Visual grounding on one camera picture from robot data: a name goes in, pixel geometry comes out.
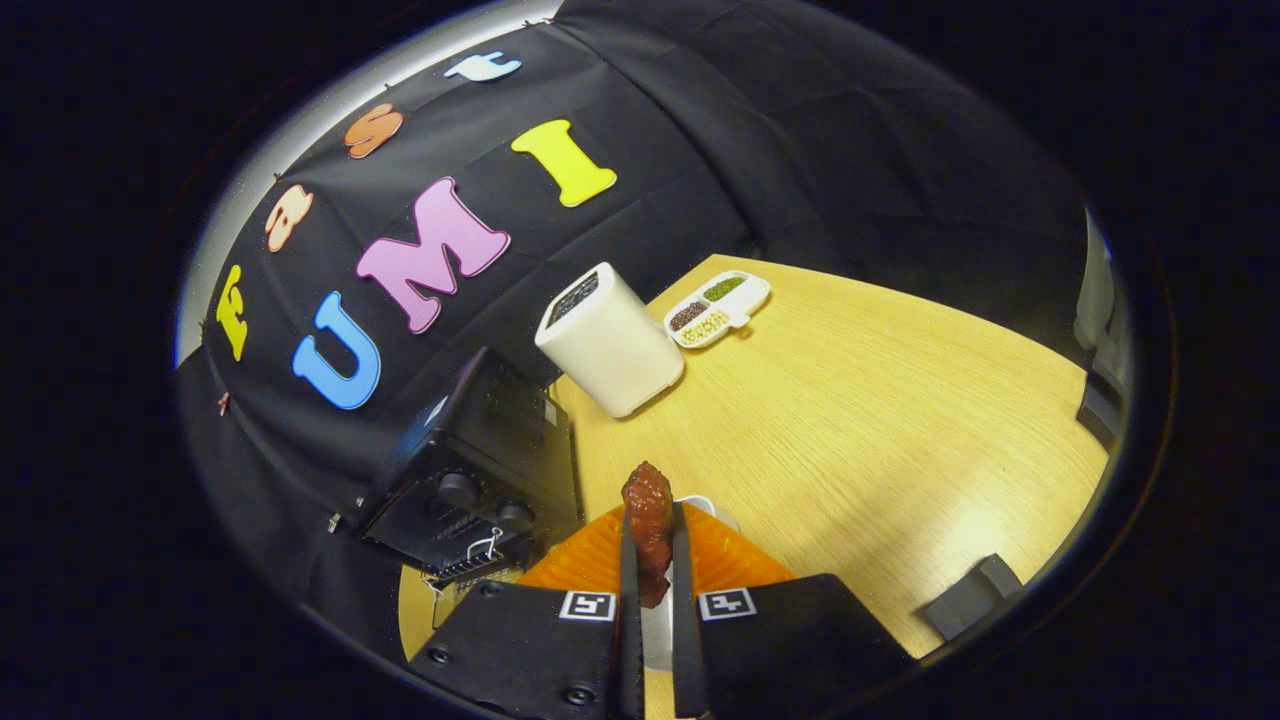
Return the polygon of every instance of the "grains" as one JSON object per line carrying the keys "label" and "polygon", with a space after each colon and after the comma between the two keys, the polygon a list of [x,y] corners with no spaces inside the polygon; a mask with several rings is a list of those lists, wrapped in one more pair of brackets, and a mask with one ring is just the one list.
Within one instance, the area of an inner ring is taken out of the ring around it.
{"label": "grains", "polygon": [[742,284],[745,282],[746,282],[746,278],[728,278],[728,279],[723,279],[723,281],[713,284],[710,288],[708,288],[707,292],[703,293],[703,297],[705,297],[707,300],[712,300],[712,301],[719,300],[721,297],[724,297],[726,295],[728,295],[730,291],[732,291],[735,287],[737,287],[737,286],[740,286],[740,284]]}
{"label": "grains", "polygon": [[696,345],[714,334],[716,331],[721,329],[721,327],[723,327],[727,322],[728,315],[716,310],[701,323],[698,323],[696,325],[680,333],[680,340],[682,340],[685,345]]}
{"label": "grains", "polygon": [[705,302],[695,300],[687,307],[685,307],[680,313],[676,313],[675,316],[671,318],[671,329],[678,331],[680,328],[687,325],[689,320],[692,320],[694,318],[700,315],[705,309],[707,309]]}

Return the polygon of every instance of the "white container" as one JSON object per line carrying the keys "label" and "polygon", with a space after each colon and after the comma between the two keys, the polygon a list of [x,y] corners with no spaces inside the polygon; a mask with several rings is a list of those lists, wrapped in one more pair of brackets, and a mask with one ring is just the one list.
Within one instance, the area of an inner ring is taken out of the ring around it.
{"label": "white container", "polygon": [[[690,495],[689,497],[682,497],[676,502],[684,502],[686,505],[696,505],[699,510],[705,510],[708,515],[716,518],[721,523],[724,523],[733,530],[737,530],[737,520],[730,516],[728,512],[716,507],[710,500],[700,495]],[[672,580],[672,570],[675,570],[675,559],[671,566],[667,568],[667,582]],[[662,602],[657,607],[640,609],[640,635],[644,639],[644,666],[650,670],[662,670],[666,673],[671,671],[671,652],[675,643],[675,630],[673,628],[673,612],[671,606],[671,588],[667,589],[667,594],[662,596]]]}
{"label": "white container", "polygon": [[[731,278],[742,278],[742,283],[719,300],[707,299],[704,293],[708,290]],[[726,270],[704,283],[703,287],[698,288],[698,292],[677,302],[663,318],[662,328],[681,347],[708,346],[724,337],[730,328],[745,325],[751,319],[751,313],[764,304],[769,290],[769,282],[764,278],[742,270]],[[680,329],[671,329],[671,320],[676,314],[694,302],[701,302],[707,309],[681,325]]]}
{"label": "white container", "polygon": [[614,418],[630,415],[685,372],[667,328],[608,263],[552,300],[534,345]]}

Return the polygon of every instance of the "pink letter m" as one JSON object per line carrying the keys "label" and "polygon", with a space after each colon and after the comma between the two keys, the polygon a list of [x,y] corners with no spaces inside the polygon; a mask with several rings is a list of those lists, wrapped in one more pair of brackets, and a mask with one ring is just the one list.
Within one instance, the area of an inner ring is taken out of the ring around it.
{"label": "pink letter m", "polygon": [[419,245],[383,237],[356,264],[357,275],[378,281],[404,309],[413,333],[431,327],[440,314],[440,301],[422,297],[413,284],[445,295],[458,291],[445,249],[458,258],[462,277],[470,278],[492,265],[511,245],[509,234],[489,229],[471,214],[453,186],[453,178],[440,178],[413,202]]}

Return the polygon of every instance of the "screw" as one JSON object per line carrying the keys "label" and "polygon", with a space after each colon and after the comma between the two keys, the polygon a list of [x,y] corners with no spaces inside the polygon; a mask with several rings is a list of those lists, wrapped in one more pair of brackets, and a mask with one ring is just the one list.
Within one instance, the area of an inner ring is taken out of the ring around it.
{"label": "screw", "polygon": [[595,693],[586,688],[570,688],[564,691],[564,702],[570,705],[589,705],[595,701]]}

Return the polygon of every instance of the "black cloth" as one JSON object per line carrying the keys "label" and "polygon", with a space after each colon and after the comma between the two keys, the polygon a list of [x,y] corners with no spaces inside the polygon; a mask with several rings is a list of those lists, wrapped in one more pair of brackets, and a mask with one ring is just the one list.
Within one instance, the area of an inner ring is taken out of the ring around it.
{"label": "black cloth", "polygon": [[[443,78],[503,50],[524,65],[497,83]],[[346,128],[380,102],[404,126],[362,160]],[[564,209],[509,142],[547,120],[617,184]],[[435,323],[404,313],[355,265],[379,237],[412,242],[413,200],[436,178],[511,247],[458,278]],[[262,225],[288,187],[315,202],[287,251]],[[1071,355],[1084,268],[1084,199],[997,110],[934,68],[800,3],[568,0],[535,24],[460,53],[380,94],[282,169],[221,269],[242,268],[250,337],[236,361],[211,299],[205,345],[178,369],[183,416],[215,507],[289,598],[403,661],[398,565],[342,530],[404,421],[490,345],[539,382],[556,368],[532,345],[547,302],[611,261],[644,300],[709,254],[756,254],[936,300]],[[344,374],[353,357],[316,332],[339,291],[378,345],[381,378],[353,411],[291,370],[298,341]],[[230,392],[225,416],[214,402]]]}

